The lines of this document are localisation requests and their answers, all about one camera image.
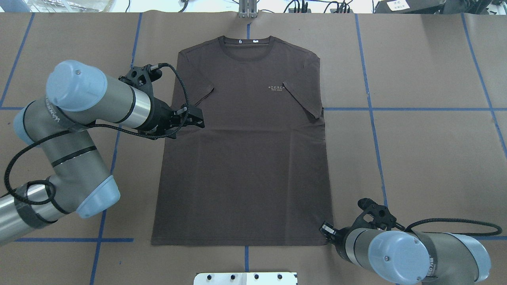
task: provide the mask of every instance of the black strap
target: black strap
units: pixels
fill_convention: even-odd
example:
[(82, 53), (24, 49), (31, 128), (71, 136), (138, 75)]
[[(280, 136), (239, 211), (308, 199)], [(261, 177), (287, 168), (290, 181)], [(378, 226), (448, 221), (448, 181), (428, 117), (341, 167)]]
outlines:
[(414, 230), (412, 230), (412, 232), (417, 236), (417, 238), (419, 238), (419, 240), (426, 247), (429, 253), (429, 270), (426, 275), (426, 278), (424, 278), (422, 281), (423, 282), (434, 281), (437, 278), (437, 265), (438, 265), (437, 248), (435, 247), (435, 244), (427, 234)]
[[(16, 189), (16, 193), (20, 196), (27, 197), (28, 194), (28, 183), (22, 185), (21, 187)], [(14, 199), (14, 205), (16, 210), (18, 211), (19, 217), (30, 227), (34, 229), (41, 229), (48, 224), (56, 223), (55, 221), (48, 221), (44, 219), (40, 214), (36, 213), (31, 205), (21, 202), (18, 199)]]
[(67, 161), (67, 160), (69, 160), (69, 159), (72, 159), (72, 158), (74, 158), (74, 157), (76, 157), (76, 156), (80, 156), (80, 155), (82, 155), (82, 154), (85, 154), (85, 153), (87, 153), (87, 152), (91, 152), (91, 151), (95, 151), (95, 150), (97, 150), (97, 147), (96, 147), (96, 146), (91, 146), (91, 147), (84, 148), (84, 149), (82, 149), (82, 150), (78, 150), (78, 151), (76, 151), (76, 152), (73, 152), (73, 153), (71, 153), (71, 154), (69, 154), (69, 155), (66, 155), (66, 156), (64, 156), (64, 157), (62, 157), (62, 158), (60, 158), (60, 159), (57, 159), (57, 160), (55, 160), (55, 161), (51, 162), (51, 166), (52, 166), (52, 167), (55, 167), (55, 166), (57, 166), (58, 164), (64, 163), (65, 161)]
[(47, 97), (46, 109), (48, 110), (49, 115), (53, 117), (53, 120), (55, 120), (55, 122), (71, 132), (81, 132), (89, 129), (87, 126), (75, 122), (71, 118), (67, 117), (67, 115), (60, 108), (51, 103)]

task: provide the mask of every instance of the white label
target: white label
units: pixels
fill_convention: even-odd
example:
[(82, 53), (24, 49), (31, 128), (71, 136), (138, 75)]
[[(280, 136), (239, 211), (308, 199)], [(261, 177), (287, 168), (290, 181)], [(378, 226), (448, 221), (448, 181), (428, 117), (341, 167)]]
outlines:
[(390, 2), (387, 2), (387, 5), (389, 6), (389, 9), (391, 9), (391, 11), (400, 11), (400, 10), (410, 9), (410, 6), (407, 4), (406, 0), (390, 1)]

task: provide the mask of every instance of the brown t-shirt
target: brown t-shirt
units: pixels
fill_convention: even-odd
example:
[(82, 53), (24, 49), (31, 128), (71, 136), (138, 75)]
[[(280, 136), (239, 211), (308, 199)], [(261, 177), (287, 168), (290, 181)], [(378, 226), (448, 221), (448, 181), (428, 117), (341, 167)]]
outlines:
[[(219, 37), (182, 50), (177, 70), (206, 127), (166, 141), (152, 244), (325, 244), (319, 58), (275, 37)], [(184, 101), (176, 82), (172, 107)]]

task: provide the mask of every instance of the cable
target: cable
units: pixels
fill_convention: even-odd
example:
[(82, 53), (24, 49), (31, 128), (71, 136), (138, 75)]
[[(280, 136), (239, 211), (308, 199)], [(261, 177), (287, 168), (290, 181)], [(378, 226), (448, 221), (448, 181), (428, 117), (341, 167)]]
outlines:
[(325, 12), (328, 10), (329, 5), (331, 5), (331, 4), (333, 4), (333, 3), (336, 3), (336, 10), (338, 10), (338, 9), (339, 9), (339, 5), (340, 5), (340, 3), (338, 3), (337, 1), (331, 1), (331, 2), (329, 2), (329, 3), (328, 3), (328, 5), (325, 7), (325, 9), (324, 9), (324, 12), (323, 12), (323, 13), (325, 13)]
[(183, 4), (183, 8), (181, 10), (179, 10), (178, 13), (182, 13), (183, 11), (185, 11), (185, 9), (187, 8), (188, 5), (189, 5), (189, 0), (185, 0), (185, 4)]
[(12, 189), (11, 187), (11, 182), (10, 182), (10, 174), (11, 174), (11, 170), (12, 170), (12, 167), (14, 166), (14, 164), (16, 163), (16, 161), (24, 154), (26, 153), (27, 151), (33, 149), (34, 147), (50, 140), (50, 139), (54, 139), (56, 137), (59, 137), (59, 136), (62, 136), (62, 135), (65, 135), (65, 134), (68, 134), (70, 133), (70, 131), (62, 131), (62, 132), (59, 132), (59, 133), (56, 133), (56, 134), (52, 134), (50, 136), (46, 136), (45, 138), (43, 139), (40, 139), (34, 143), (32, 143), (31, 145), (25, 147), (24, 149), (22, 149), (19, 153), (17, 153), (12, 159), (11, 161), (9, 162), (9, 164), (7, 165), (7, 168), (5, 169), (5, 173), (4, 173), (4, 184), (5, 184), (5, 188), (7, 189), (7, 192), (9, 194), (11, 194), (15, 199), (21, 201), (21, 202), (24, 202), (26, 204), (29, 204), (29, 205), (44, 205), (44, 204), (47, 204), (51, 201), (54, 200), (55, 198), (55, 195), (56, 195), (56, 188), (55, 188), (55, 185), (51, 182), (49, 182), (48, 180), (35, 180), (35, 181), (30, 181), (27, 183), (27, 189), (31, 186), (31, 185), (34, 185), (34, 184), (44, 184), (46, 186), (49, 187), (50, 191), (51, 191), (51, 194), (49, 194), (49, 197), (48, 199), (44, 200), (44, 201), (40, 201), (40, 202), (37, 202), (37, 201), (32, 201), (32, 200), (29, 200), (28, 198), (25, 198), (23, 196), (20, 196), (16, 193), (16, 191), (14, 189)]
[(428, 224), (428, 223), (435, 223), (435, 222), (475, 224), (475, 225), (488, 226), (488, 227), (492, 227), (492, 228), (496, 229), (496, 231), (489, 232), (489, 233), (455, 233), (455, 234), (462, 234), (462, 235), (468, 235), (468, 236), (492, 236), (492, 235), (499, 235), (502, 233), (502, 228), (498, 225), (493, 224), (493, 223), (474, 221), (474, 220), (468, 220), (468, 219), (456, 219), (456, 218), (433, 218), (433, 219), (420, 220), (418, 222), (415, 222), (415, 223), (412, 223), (411, 225), (409, 225), (405, 229), (405, 232), (411, 231), (411, 229), (416, 226), (419, 226), (422, 224)]
[[(170, 132), (169, 134), (165, 134), (165, 135), (145, 135), (145, 134), (139, 134), (139, 133), (136, 133), (136, 132), (132, 132), (132, 131), (129, 131), (129, 130), (125, 130), (125, 129), (122, 129), (120, 127), (116, 127), (116, 126), (112, 126), (112, 125), (107, 125), (107, 124), (89, 124), (87, 125), (87, 127), (89, 128), (96, 128), (96, 127), (104, 127), (104, 128), (110, 128), (110, 129), (114, 129), (114, 130), (117, 130), (117, 131), (120, 131), (120, 132), (124, 132), (124, 133), (127, 133), (127, 134), (131, 134), (131, 135), (135, 135), (135, 136), (140, 136), (140, 137), (144, 137), (144, 138), (150, 138), (150, 139), (158, 139), (158, 138), (165, 138), (165, 137), (170, 137), (172, 135), (174, 135), (176, 132), (178, 132), (184, 125), (184, 123), (186, 122), (188, 116), (189, 116), (189, 111), (188, 111), (188, 106), (189, 106), (189, 97), (188, 97), (188, 93), (187, 93), (187, 87), (185, 86), (185, 83), (183, 82), (182, 78), (179, 76), (179, 73), (176, 71), (176, 68), (174, 68), (174, 66), (172, 66), (171, 64), (169, 63), (159, 63), (158, 65), (158, 68), (162, 68), (162, 67), (169, 67), (172, 69), (172, 71), (174, 72), (174, 74), (176, 75), (176, 78), (178, 78), (178, 81), (179, 83), (181, 84), (182, 88), (183, 88), (183, 95), (185, 96), (185, 107), (187, 107), (187, 111), (185, 111), (185, 115), (183, 116), (183, 119), (182, 121), (180, 122), (180, 124), (178, 125), (178, 127)], [(16, 190), (12, 189), (12, 186), (11, 186), (11, 182), (10, 182), (10, 174), (11, 174), (11, 170), (12, 168), (14, 167), (14, 164), (16, 163), (16, 161), (23, 155), (25, 154), (26, 152), (28, 152), (29, 150), (33, 149), (34, 147), (50, 140), (50, 139), (54, 139), (56, 137), (59, 137), (59, 136), (63, 136), (63, 135), (66, 135), (66, 134), (69, 134), (71, 133), (70, 131), (62, 131), (62, 132), (59, 132), (59, 133), (56, 133), (56, 134), (52, 134), (52, 135), (49, 135), (43, 139), (40, 139), (34, 143), (32, 143), (31, 145), (25, 147), (23, 150), (21, 150), (19, 153), (17, 153), (12, 159), (11, 161), (9, 162), (9, 164), (7, 165), (7, 168), (5, 170), (5, 173), (4, 173), (4, 184), (5, 184), (5, 187), (7, 189), (7, 194), (10, 194), (14, 197), (14, 199), (17, 199), (21, 202), (24, 202), (26, 204), (29, 204), (29, 205), (43, 205), (43, 204), (47, 204), (47, 203), (50, 203), (50, 202), (54, 202), (54, 198), (55, 198), (55, 195), (56, 195), (56, 187), (53, 183), (49, 182), (48, 180), (35, 180), (35, 181), (30, 181), (27, 183), (27, 189), (31, 186), (31, 185), (35, 185), (35, 184), (42, 184), (42, 185), (46, 185), (49, 190), (48, 190), (48, 199), (44, 200), (44, 201), (32, 201), (26, 197), (23, 197), (23, 196), (20, 196), (16, 193)]]
[(294, 12), (296, 12), (296, 2), (299, 4), (299, 0), (292, 0), (290, 1), (287, 6), (285, 7), (285, 10), (283, 10), (283, 12), (285, 13), (288, 9), (288, 7), (294, 2)]
[[(185, 96), (185, 106), (188, 108), (188, 105), (190, 103), (189, 103), (189, 97), (188, 97), (188, 93), (187, 93), (187, 87), (185, 86), (185, 83), (183, 82), (183, 79), (179, 76), (178, 71), (176, 71), (176, 68), (174, 68), (174, 66), (170, 65), (169, 63), (159, 63), (158, 64), (158, 68), (161, 68), (161, 67), (169, 67), (169, 68), (171, 68), (172, 72), (174, 72), (174, 75), (176, 75), (176, 78), (178, 78), (178, 81), (179, 81), (179, 83), (181, 84), (181, 86), (183, 88), (183, 95)], [(174, 135), (175, 133), (177, 133), (181, 128), (183, 128), (183, 124), (186, 122), (188, 116), (189, 116), (189, 112), (185, 111), (185, 115), (183, 116), (183, 119), (179, 123), (178, 127), (174, 131), (172, 131), (171, 133), (164, 134), (164, 135), (139, 134), (139, 133), (136, 133), (136, 132), (132, 132), (132, 131), (129, 131), (129, 130), (122, 129), (122, 128), (117, 127), (117, 126), (112, 126), (112, 125), (107, 125), (107, 124), (89, 124), (89, 125), (87, 125), (87, 127), (89, 127), (89, 128), (103, 127), (103, 128), (109, 128), (109, 129), (117, 130), (117, 131), (120, 131), (120, 132), (128, 133), (128, 134), (135, 135), (135, 136), (144, 137), (144, 138), (159, 139), (159, 138), (170, 137), (170, 136)]]

